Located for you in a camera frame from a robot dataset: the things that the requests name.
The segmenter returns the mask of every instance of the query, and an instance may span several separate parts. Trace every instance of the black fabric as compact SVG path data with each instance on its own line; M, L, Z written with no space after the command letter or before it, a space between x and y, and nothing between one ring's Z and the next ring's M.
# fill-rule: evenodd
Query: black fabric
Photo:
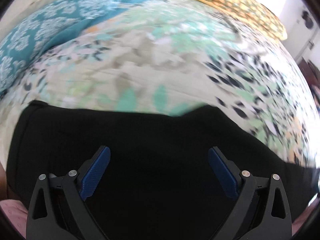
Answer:
M316 193L319 177L319 170L283 162L215 107L169 117L34 101L12 138L8 183L28 207L40 174L78 169L100 145L110 148L111 161L86 204L111 240L208 240L234 204L209 166L213 146L255 176L279 174L293 220Z

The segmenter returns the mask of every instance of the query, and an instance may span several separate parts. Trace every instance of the blue gripper pad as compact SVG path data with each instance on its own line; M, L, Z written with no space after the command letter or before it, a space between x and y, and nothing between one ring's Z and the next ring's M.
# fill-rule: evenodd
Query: blue gripper pad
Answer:
M237 181L213 148L208 152L208 160L226 197L232 198L234 201L237 200L239 196Z
M110 162L110 156L110 149L105 147L82 179L79 194L83 201L85 201L87 197L91 197L93 195Z

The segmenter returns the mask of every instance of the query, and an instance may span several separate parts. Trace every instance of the pink fabric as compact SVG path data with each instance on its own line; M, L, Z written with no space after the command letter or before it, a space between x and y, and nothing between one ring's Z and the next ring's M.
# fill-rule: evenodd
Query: pink fabric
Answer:
M292 223L292 235L294 235L300 227L303 225L303 223L307 220L307 218L310 216L312 211L318 206L319 204L319 198L316 198L310 206L308 206L304 212Z
M0 206L11 224L26 238L28 211L24 205L20 201L7 199L0 201Z

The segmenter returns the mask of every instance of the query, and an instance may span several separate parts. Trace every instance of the round metal joint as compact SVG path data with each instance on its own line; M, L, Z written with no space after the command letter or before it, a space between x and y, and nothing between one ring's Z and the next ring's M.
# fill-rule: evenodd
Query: round metal joint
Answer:
M41 174L40 176L39 176L39 180L44 180L45 179L45 174Z
M273 174L272 177L273 177L275 180L279 180L279 179L280 179L280 177L279 177L278 174Z
M69 171L69 176L70 177L73 177L73 176L76 176L76 175L77 175L77 171L75 171L75 170Z
M242 171L241 174L244 177L249 177L250 176L250 172L249 171Z

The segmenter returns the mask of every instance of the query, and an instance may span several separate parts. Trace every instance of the silver screw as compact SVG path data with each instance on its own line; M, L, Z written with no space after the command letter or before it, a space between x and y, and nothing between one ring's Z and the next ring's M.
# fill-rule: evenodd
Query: silver screw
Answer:
M241 174L245 177L249 177L250 176L250 172L249 171L242 171Z
M73 176L76 176L76 175L77 175L77 171L75 171L75 170L69 171L69 176L70 177L73 177Z
M279 177L278 174L273 174L272 177L273 177L275 180L279 180L279 179L280 179L280 177Z
M39 176L39 180L44 180L45 179L45 174L41 174L40 176Z

